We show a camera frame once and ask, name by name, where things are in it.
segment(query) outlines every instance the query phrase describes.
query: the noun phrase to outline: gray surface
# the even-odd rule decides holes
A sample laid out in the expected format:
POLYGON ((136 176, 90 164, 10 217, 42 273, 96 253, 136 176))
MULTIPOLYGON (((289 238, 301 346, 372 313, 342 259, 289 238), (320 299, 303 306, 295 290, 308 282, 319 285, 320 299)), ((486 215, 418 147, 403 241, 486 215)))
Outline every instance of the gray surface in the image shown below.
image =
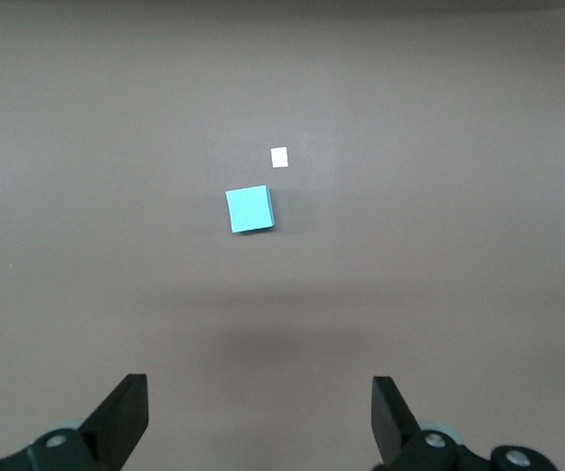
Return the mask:
POLYGON ((146 372, 127 470, 370 469, 390 374, 565 470, 565 10, 353 5, 0 2, 2 453, 146 372))

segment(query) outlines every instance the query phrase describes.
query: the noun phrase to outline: blue cube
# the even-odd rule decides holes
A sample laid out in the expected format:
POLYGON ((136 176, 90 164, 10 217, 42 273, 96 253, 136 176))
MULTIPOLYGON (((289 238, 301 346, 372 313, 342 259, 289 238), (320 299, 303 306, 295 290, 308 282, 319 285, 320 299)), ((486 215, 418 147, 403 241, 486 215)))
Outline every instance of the blue cube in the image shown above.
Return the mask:
POLYGON ((234 233, 266 229, 274 226, 270 189, 265 185, 231 189, 226 192, 234 233))

